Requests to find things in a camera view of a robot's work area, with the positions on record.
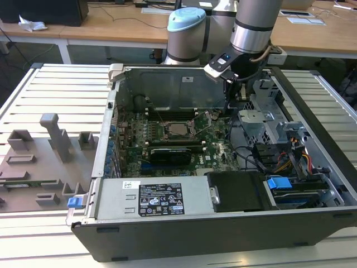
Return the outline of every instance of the power supply label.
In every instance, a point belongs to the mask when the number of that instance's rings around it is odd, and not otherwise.
[[[141,217],[182,214],[185,214],[185,210],[181,183],[139,186],[139,215]]]

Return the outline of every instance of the motherboard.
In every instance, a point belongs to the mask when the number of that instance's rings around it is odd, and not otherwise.
[[[118,114],[109,143],[115,143],[119,160],[108,177],[202,176],[239,170],[228,140],[230,118],[217,111]]]

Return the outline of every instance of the desk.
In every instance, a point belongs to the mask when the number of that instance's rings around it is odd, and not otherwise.
[[[332,9],[334,3],[316,1],[313,5]],[[153,28],[132,19],[113,22],[101,8],[89,7],[88,17],[81,27],[48,25],[48,30],[30,33],[17,24],[5,23],[3,29],[13,41],[58,45],[65,64],[71,64],[68,45],[166,48],[168,15],[142,14],[141,9],[135,6],[104,9],[114,18],[136,18],[164,28]],[[315,14],[321,12],[318,8],[314,9],[312,7],[309,11]],[[344,9],[333,10],[343,18],[353,17]],[[332,15],[322,15],[322,18],[326,26],[292,24],[286,17],[279,17],[272,42],[286,50],[288,55],[357,59],[357,20],[347,21]],[[0,41],[7,41],[1,33]]]
[[[168,32],[168,15],[142,14],[141,8],[104,7],[114,18],[136,18],[136,20],[116,20],[98,7],[89,7],[89,13],[81,27],[47,25],[48,30],[28,32],[15,23],[4,23],[2,29],[14,42],[55,44],[59,47],[64,64],[71,64],[68,45],[144,47],[165,49]],[[8,41],[0,32],[0,41]]]
[[[333,6],[334,2],[316,1],[308,11],[319,14],[321,10],[316,7],[320,7],[331,9],[342,18],[356,19],[343,20],[332,15],[321,15],[326,26],[320,26],[292,24],[286,17],[279,17],[272,33],[273,44],[292,56],[357,59],[357,11]]]

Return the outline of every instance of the table leg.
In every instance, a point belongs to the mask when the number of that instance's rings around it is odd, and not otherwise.
[[[63,63],[64,64],[72,64],[71,56],[69,55],[69,52],[68,52],[68,44],[60,43],[60,44],[57,44],[57,46],[60,49]]]
[[[112,55],[110,54],[110,46],[105,46],[105,57],[107,58],[107,60],[111,60],[112,59]]]
[[[9,54],[9,50],[7,49],[6,43],[7,42],[0,42],[0,51],[4,55]]]
[[[156,64],[162,63],[162,52],[163,49],[154,49],[154,58],[156,60]]]

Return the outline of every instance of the aluminum extrusion table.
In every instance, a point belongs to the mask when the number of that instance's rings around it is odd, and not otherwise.
[[[83,129],[99,135],[110,90],[107,87],[108,67],[45,64],[40,69],[30,69],[0,109],[2,157],[8,150],[7,137],[15,128],[26,128],[33,136],[47,136],[38,123],[44,112],[60,114],[62,119],[59,125],[67,129],[69,136],[76,136]],[[322,77],[307,71],[284,73],[349,159],[357,165],[355,112]],[[293,110],[287,109],[294,117]],[[355,227],[342,229],[316,246],[309,247],[99,263],[71,233],[65,220],[65,210],[28,212],[17,216],[0,214],[0,266],[345,268],[357,265]]]

